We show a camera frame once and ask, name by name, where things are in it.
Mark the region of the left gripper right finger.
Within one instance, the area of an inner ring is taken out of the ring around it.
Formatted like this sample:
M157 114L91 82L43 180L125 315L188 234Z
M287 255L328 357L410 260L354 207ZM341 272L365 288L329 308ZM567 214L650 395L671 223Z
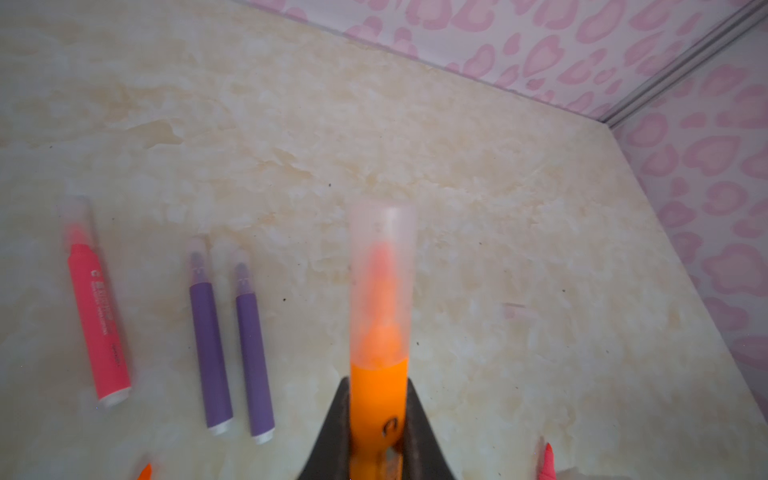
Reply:
M407 383L403 478L454 480L411 379Z

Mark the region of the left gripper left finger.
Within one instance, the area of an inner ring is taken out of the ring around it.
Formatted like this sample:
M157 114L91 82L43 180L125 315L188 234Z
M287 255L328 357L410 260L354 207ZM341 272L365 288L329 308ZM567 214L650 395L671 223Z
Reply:
M349 378L339 382L299 480L348 480L350 460Z

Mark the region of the pink highlighter pen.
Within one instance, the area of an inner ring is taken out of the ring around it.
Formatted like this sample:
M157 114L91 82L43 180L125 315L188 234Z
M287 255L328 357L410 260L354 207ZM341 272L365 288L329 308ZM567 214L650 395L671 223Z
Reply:
M539 467L537 480L556 480L557 473L555 470L555 458L553 448L550 443L547 443L544 447L543 454L541 456L541 465Z
M120 338L116 309L97 248L67 248L67 265L85 339L96 395L111 407L126 400L132 384Z

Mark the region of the clear pen cap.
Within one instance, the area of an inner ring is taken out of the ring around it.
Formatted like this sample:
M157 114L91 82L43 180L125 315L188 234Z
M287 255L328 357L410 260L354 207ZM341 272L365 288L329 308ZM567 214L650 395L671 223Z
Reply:
M348 226L351 363L388 368L409 355L418 215L408 203L362 198Z
M187 242L187 265L190 285L210 282L210 255L205 237L195 236Z
M252 274L250 271L249 254L242 248L238 248L232 255L233 279L235 295L249 295L254 293Z
M86 245L91 249L96 247L91 203L87 197L65 197L60 205L60 219L68 249L74 245Z
M523 320L529 317L530 311L525 305L517 303L504 303L503 315L509 320Z

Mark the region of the purple highlighter pen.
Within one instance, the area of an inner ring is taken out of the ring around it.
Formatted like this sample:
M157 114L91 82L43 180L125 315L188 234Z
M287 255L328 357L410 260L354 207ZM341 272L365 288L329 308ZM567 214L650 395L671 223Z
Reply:
M189 286L206 426L225 433L234 417L216 301L211 282Z
M251 437L261 445L273 438L276 424L255 288L253 294L235 295L235 305L249 428Z

